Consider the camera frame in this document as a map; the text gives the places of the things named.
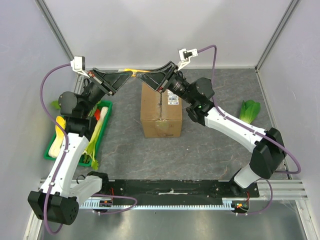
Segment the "barcode label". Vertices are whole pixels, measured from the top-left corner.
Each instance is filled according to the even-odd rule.
[[[173,94],[172,91],[167,90],[168,92],[168,105],[179,105],[179,97]]]

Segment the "green vegetable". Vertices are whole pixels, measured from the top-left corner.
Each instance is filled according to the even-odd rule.
[[[91,109],[91,111],[89,112],[88,114],[88,117],[93,117],[97,108],[98,108],[98,104],[100,103],[101,101],[98,101],[97,104]]]
[[[60,105],[58,103],[58,100],[51,102],[50,105],[52,107],[54,107],[55,109],[61,109],[61,107],[60,107]]]
[[[90,139],[90,142],[89,142],[88,146],[86,147],[86,149],[83,152],[85,158],[86,158],[86,155],[88,155],[92,159],[91,167],[95,171],[98,170],[98,166],[99,166],[98,161],[95,159],[96,144],[97,144],[97,141],[98,141],[98,138],[99,138],[99,134],[100,134],[102,125],[104,123],[105,116],[107,115],[107,112],[108,112],[108,107],[104,106],[101,109],[100,119],[97,121],[97,123],[95,125],[95,128],[94,128],[92,137]]]
[[[253,100],[242,101],[239,119],[247,124],[251,124],[260,112],[261,105]]]

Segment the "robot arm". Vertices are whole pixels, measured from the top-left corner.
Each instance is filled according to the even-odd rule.
[[[181,49],[179,55],[180,62],[178,65],[170,61],[161,68],[149,72],[138,72],[136,77],[159,93],[166,90],[172,91],[190,104],[186,111],[192,121],[222,132],[252,153],[250,163],[240,169],[229,181],[229,189],[234,196],[243,192],[244,189],[260,178],[269,179],[286,154],[269,141],[256,135],[255,132],[264,133],[269,138],[284,145],[280,132],[275,128],[266,131],[254,127],[220,109],[229,118],[253,129],[254,132],[252,133],[226,119],[226,116],[220,115],[218,109],[210,100],[215,94],[211,80],[202,77],[189,83],[180,72],[180,69],[190,62],[191,57],[198,55],[197,50]],[[104,95],[113,96],[133,74],[131,71],[107,73],[96,68],[86,72],[84,57],[75,57],[71,61],[71,66],[75,72],[89,77],[91,83],[82,94],[67,91],[60,95],[58,102],[61,106],[61,115],[66,118],[65,131],[69,138],[68,150],[62,161],[64,148],[61,148],[54,166],[40,190],[31,191],[28,196],[28,202],[36,216],[39,219],[44,219],[45,197],[49,186],[52,186],[47,218],[51,222],[66,225],[74,222],[79,206],[84,201],[101,190],[103,192],[108,191],[104,189],[108,186],[108,175],[98,172],[89,173],[84,181],[70,189],[79,158],[88,145],[96,125],[95,118],[88,117],[88,113]],[[61,167],[53,183],[51,177],[58,165],[61,165]]]
[[[230,181],[235,186],[235,194],[237,193],[237,188],[245,189],[260,178],[269,179],[286,157],[286,153],[261,136],[254,134],[254,132],[264,134],[284,145],[280,132],[275,128],[266,131],[252,126],[229,115],[222,109],[220,110],[225,116],[221,116],[211,101],[215,94],[211,80],[202,77],[189,83],[180,72],[180,69],[190,63],[191,57],[198,56],[197,49],[186,50],[184,48],[178,52],[180,56],[178,65],[170,61],[158,69],[149,72],[137,72],[136,77],[159,93],[170,90],[190,104],[186,111],[192,121],[222,132],[242,144],[252,153],[250,163],[240,169]],[[96,68],[88,71],[87,74],[92,82],[108,95],[114,95],[132,75],[131,72],[106,73]],[[253,133],[226,119],[227,116],[251,128]]]

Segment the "yellow object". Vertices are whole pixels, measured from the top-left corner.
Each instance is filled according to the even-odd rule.
[[[66,128],[66,120],[62,116],[57,116],[55,121],[63,128]],[[55,126],[55,139],[49,149],[49,156],[52,158],[57,158],[61,149],[62,142],[64,141],[64,133],[56,125]]]
[[[123,69],[124,72],[131,71],[133,72],[132,77],[135,77],[137,73],[148,73],[150,71],[147,70],[138,70],[138,69],[131,69],[131,68],[125,68]]]

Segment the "gray floor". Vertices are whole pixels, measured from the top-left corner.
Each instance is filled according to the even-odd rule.
[[[211,78],[210,69],[184,71],[189,82]],[[217,69],[215,95],[225,111],[239,116],[243,100],[261,103],[252,123],[269,129],[271,122],[254,69]],[[250,161],[250,153],[220,132],[192,122],[183,110],[181,137],[145,138],[140,123],[142,83],[130,79],[113,97],[112,116],[97,155],[99,172],[111,179],[221,179],[228,180]],[[75,177],[91,168],[78,167]],[[277,179],[285,175],[275,174]]]
[[[252,201],[250,205],[254,209],[260,204]],[[274,202],[263,214],[252,216],[218,210],[130,210],[98,216],[81,210],[72,225],[64,225],[56,236],[45,232],[43,239],[307,240],[294,201]]]

